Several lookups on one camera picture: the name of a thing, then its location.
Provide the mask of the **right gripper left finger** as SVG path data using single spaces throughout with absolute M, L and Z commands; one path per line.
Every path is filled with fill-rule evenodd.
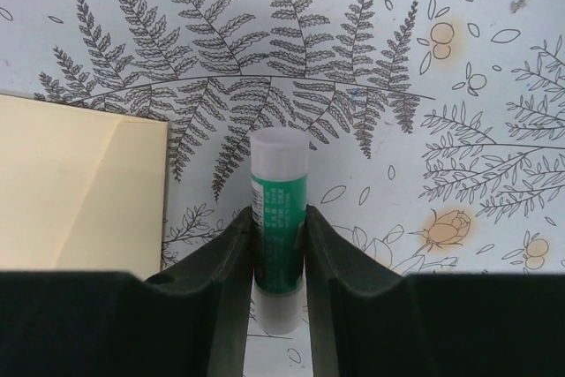
M 252 212 L 146 280 L 125 272 L 1 275 L 4 376 L 239 376 Z

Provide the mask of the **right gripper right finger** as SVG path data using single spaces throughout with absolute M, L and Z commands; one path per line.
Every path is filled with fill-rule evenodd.
M 315 375 L 563 375 L 562 275 L 401 276 L 315 207 L 305 241 Z

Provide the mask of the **beige paper envelope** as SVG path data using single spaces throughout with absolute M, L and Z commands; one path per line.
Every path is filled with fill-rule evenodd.
M 161 265 L 168 126 L 5 95 L 2 270 Z

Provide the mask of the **green white glue stick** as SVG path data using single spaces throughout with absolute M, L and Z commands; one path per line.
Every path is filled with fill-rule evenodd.
M 300 130 L 252 133 L 256 320 L 270 335 L 289 334 L 301 321 L 308 157 L 308 140 Z

